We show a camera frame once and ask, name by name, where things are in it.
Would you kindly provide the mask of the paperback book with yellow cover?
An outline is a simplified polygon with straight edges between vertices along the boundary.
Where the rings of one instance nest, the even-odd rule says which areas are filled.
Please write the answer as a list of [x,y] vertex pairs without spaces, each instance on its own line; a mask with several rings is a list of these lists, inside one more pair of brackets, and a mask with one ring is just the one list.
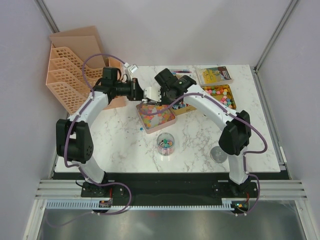
[[196,68],[196,75],[201,86],[225,85],[234,81],[226,66]]

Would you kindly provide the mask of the silver round jar lid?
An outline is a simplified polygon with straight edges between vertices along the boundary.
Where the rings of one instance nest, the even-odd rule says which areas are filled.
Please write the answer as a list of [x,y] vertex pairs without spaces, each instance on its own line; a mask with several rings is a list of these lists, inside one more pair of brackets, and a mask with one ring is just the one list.
[[214,146],[210,150],[209,154],[211,159],[218,164],[222,164],[228,159],[228,155],[221,149],[220,146]]

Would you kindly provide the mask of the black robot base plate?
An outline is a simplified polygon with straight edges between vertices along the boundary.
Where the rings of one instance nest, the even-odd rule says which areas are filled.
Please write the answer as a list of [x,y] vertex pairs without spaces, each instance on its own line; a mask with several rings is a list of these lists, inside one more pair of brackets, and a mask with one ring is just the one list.
[[226,173],[108,173],[107,183],[99,187],[84,182],[83,198],[108,198],[127,203],[217,204],[226,199],[253,200],[258,196],[254,177],[248,187],[233,192]]

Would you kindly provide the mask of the gold tin of lollipops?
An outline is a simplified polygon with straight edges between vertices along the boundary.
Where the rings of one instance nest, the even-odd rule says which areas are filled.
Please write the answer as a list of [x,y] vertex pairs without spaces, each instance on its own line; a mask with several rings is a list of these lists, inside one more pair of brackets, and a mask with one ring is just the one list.
[[189,113],[191,111],[194,111],[196,110],[195,107],[193,107],[192,105],[190,104],[187,104],[185,102],[179,102],[178,104],[175,104],[171,107],[173,113],[178,116],[178,115],[182,115],[182,114],[185,114],[185,113]]

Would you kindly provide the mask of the pink tray of gummy candies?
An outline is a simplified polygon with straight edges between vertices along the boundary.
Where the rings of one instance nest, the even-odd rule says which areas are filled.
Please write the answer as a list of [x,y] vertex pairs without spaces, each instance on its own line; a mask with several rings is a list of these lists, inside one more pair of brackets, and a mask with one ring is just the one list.
[[136,105],[136,109],[142,122],[143,128],[147,134],[152,134],[176,123],[176,115],[173,113],[171,108],[168,108],[166,111],[163,111],[162,113],[157,113],[167,107],[168,105]]

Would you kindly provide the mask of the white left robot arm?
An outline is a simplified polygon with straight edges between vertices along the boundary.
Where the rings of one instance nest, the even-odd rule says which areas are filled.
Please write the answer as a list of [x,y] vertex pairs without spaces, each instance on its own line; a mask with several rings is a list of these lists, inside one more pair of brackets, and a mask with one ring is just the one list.
[[90,94],[81,107],[67,119],[59,119],[56,123],[56,152],[63,157],[67,168],[76,167],[82,176],[92,184],[92,191],[99,197],[106,196],[110,185],[105,171],[99,167],[93,157],[94,143],[90,127],[100,112],[115,97],[125,96],[130,101],[141,101],[144,91],[138,79],[118,79],[120,69],[104,67],[102,77],[90,87]]

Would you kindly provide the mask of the peach plastic file organizer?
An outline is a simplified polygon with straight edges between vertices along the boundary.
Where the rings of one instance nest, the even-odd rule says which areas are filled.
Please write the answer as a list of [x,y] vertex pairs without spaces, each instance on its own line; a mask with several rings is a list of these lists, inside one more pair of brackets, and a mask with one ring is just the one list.
[[87,100],[103,68],[122,69],[123,63],[103,55],[105,49],[96,26],[53,33],[49,39],[46,86],[72,115]]

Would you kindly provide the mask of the clear glass jar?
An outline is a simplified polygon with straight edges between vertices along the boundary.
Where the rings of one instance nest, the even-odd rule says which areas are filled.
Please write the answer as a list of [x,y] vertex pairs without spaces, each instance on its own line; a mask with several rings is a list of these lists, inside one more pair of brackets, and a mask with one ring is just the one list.
[[162,156],[169,156],[175,150],[175,138],[168,132],[161,133],[156,140],[158,153]]

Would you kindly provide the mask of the gold tin of star candies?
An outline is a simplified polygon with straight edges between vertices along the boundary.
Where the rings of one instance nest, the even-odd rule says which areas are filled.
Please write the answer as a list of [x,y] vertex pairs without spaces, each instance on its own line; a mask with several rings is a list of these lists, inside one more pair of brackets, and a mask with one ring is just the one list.
[[230,109],[236,109],[236,102],[232,94],[232,90],[228,84],[204,86],[202,87],[206,93],[218,100]]

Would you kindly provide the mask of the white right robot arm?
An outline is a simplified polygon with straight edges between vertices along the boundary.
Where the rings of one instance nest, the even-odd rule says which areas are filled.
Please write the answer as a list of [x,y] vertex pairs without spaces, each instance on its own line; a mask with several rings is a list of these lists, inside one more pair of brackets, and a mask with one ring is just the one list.
[[243,156],[252,135],[248,126],[250,116],[246,111],[237,112],[223,105],[188,75],[177,78],[169,69],[155,77],[159,87],[147,87],[144,97],[159,105],[183,101],[202,112],[221,130],[218,145],[227,154],[229,163],[229,191],[235,197],[242,196],[250,184]]

